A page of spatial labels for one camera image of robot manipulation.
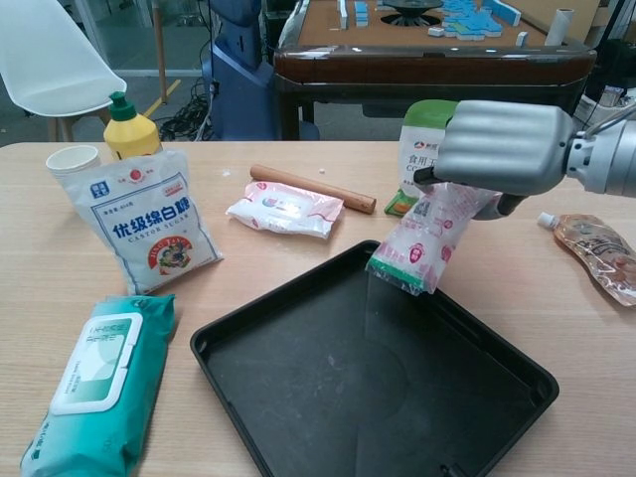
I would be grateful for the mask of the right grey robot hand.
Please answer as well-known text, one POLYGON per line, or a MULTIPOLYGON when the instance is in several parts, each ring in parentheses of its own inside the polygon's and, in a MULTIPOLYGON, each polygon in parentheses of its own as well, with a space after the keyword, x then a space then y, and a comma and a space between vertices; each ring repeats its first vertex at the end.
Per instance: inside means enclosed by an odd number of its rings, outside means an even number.
POLYGON ((573 133, 572 118, 558 106, 462 100, 436 161, 414 172, 413 181, 422 191, 438 183, 492 191, 475 219, 503 219, 561 182, 573 133))

